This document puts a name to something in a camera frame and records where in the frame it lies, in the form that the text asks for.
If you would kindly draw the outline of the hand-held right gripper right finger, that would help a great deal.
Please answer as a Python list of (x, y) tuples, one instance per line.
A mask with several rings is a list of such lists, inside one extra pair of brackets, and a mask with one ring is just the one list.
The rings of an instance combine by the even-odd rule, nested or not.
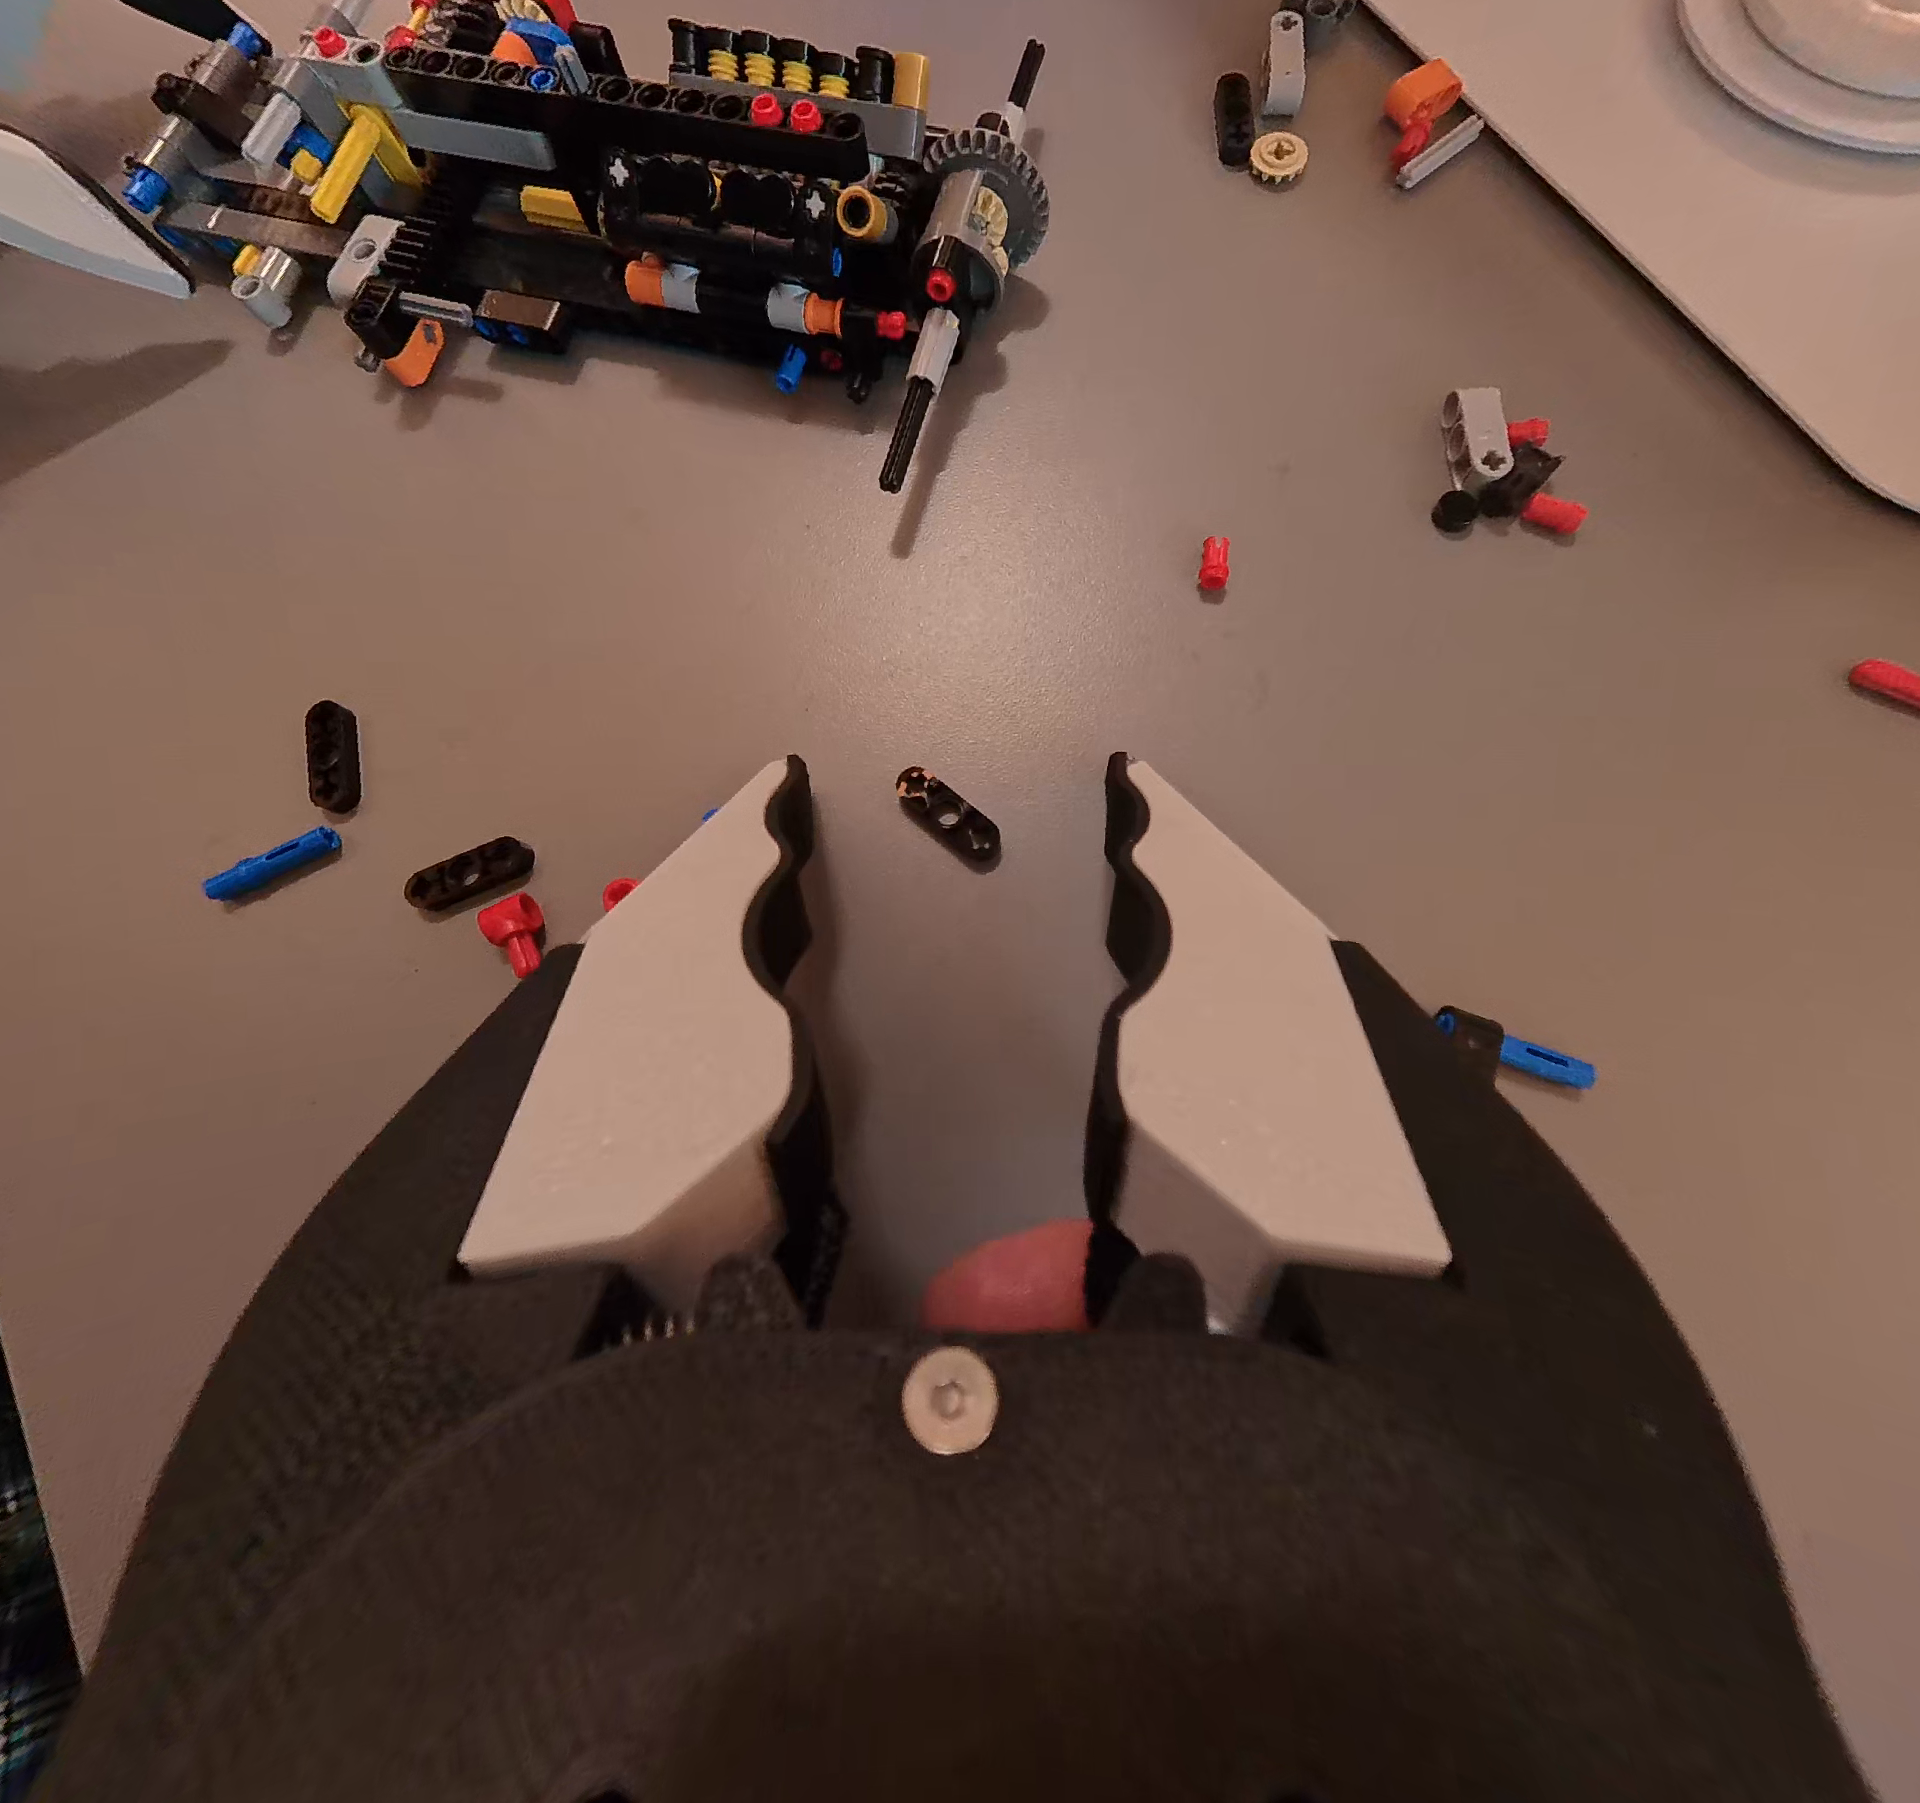
[(1258, 1333), (1291, 1269), (1441, 1278), (1450, 1236), (1339, 932), (1133, 752), (1107, 760), (1107, 868), (1094, 1224), (1194, 1265), (1217, 1333)]

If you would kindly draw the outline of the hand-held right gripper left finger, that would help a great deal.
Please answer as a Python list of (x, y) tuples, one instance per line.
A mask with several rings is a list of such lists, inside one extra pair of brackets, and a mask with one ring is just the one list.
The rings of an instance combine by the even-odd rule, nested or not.
[(789, 999), (807, 858), (817, 787), (789, 752), (590, 924), (461, 1232), (474, 1278), (590, 1265), (695, 1312), (725, 1254), (765, 1254), (804, 1321), (827, 1321), (842, 1203)]

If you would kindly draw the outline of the black three-hole lego beam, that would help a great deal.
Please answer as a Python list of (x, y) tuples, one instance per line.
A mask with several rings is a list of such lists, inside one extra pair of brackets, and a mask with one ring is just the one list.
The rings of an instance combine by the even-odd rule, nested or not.
[(442, 917), (442, 909), (461, 909), (461, 904), (489, 904), (513, 889), (522, 889), (534, 876), (534, 848), (522, 835), (489, 835), (474, 848), (454, 848), (442, 863), (428, 863), (404, 881), (404, 898), (419, 909), (419, 917)]
[(305, 711), (305, 784), (325, 816), (356, 816), (367, 800), (356, 717), (336, 701)]
[(993, 876), (1003, 863), (1003, 833), (960, 787), (927, 776), (924, 765), (898, 773), (898, 816), (927, 833), (954, 863)]

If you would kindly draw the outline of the lego car chassis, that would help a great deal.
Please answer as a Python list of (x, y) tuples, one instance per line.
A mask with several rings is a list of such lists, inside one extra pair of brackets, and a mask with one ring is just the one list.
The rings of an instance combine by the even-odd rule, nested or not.
[(228, 296), (285, 321), (336, 306), (370, 376), (428, 386), (454, 332), (571, 355), (640, 332), (868, 398), (898, 373), (882, 493), (1037, 257), (1051, 197), (1025, 152), (1044, 45), (1003, 106), (927, 123), (927, 58), (670, 20), (670, 74), (635, 77), (578, 0), (325, 7), (293, 48), (228, 22), (159, 77), (163, 129), (114, 203), (163, 262), (228, 262)]

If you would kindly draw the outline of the blue and black lego pin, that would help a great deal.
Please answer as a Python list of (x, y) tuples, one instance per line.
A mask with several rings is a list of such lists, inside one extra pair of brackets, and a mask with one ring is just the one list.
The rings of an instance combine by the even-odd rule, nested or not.
[(1594, 1094), (1597, 1068), (1587, 1055), (1534, 1045), (1519, 1032), (1505, 1032), (1498, 1019), (1480, 1019), (1469, 1008), (1441, 1008), (1433, 1025), (1450, 1036), (1459, 1065), (1480, 1082), (1492, 1082), (1498, 1068), (1566, 1085), (1566, 1094)]

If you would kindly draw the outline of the long blue lego pin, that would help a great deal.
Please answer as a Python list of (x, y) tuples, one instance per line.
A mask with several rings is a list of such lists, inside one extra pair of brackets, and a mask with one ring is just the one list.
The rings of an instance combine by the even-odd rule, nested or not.
[(336, 828), (311, 828), (272, 848), (235, 858), (228, 868), (207, 876), (203, 895), (211, 904), (252, 904), (252, 898), (336, 863), (340, 848), (346, 848), (346, 835)]

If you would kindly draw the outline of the light grey lego connector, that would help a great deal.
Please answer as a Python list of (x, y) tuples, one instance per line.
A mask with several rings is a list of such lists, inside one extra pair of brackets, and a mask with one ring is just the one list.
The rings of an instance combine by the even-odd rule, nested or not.
[(1516, 440), (1498, 386), (1450, 386), (1441, 398), (1441, 450), (1459, 493), (1487, 493), (1516, 474)]

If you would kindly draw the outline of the grey stand base plate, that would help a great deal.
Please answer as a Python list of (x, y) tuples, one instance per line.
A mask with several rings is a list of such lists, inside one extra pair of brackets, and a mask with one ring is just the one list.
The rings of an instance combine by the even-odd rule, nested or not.
[(1360, 0), (1850, 481), (1915, 511), (1915, 106), (1744, 0)]

